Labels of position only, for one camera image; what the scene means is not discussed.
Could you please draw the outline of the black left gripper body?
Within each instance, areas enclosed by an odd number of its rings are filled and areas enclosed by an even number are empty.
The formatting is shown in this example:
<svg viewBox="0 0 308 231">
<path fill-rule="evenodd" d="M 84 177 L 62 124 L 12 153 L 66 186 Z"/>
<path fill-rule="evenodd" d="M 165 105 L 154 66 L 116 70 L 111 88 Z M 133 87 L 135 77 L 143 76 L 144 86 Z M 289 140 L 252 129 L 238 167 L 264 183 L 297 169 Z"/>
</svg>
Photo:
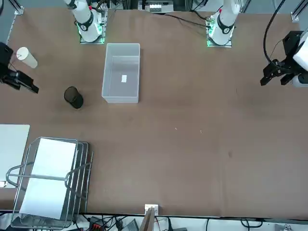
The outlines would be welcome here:
<svg viewBox="0 0 308 231">
<path fill-rule="evenodd" d="M 286 55 L 285 63 L 289 63 L 295 55 L 302 33 L 303 31 L 290 31 L 282 40 Z"/>
</svg>

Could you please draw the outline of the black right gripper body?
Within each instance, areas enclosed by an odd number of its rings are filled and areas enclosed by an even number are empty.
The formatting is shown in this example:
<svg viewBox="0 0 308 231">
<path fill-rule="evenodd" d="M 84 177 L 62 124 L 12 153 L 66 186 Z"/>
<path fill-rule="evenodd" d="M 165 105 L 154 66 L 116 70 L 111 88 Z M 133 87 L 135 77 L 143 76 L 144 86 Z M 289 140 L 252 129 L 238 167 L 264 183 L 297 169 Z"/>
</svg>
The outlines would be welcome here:
<svg viewBox="0 0 308 231">
<path fill-rule="evenodd" d="M 5 43 L 0 42 L 0 73 L 5 74 L 7 72 L 8 65 L 11 61 L 13 50 Z"/>
</svg>

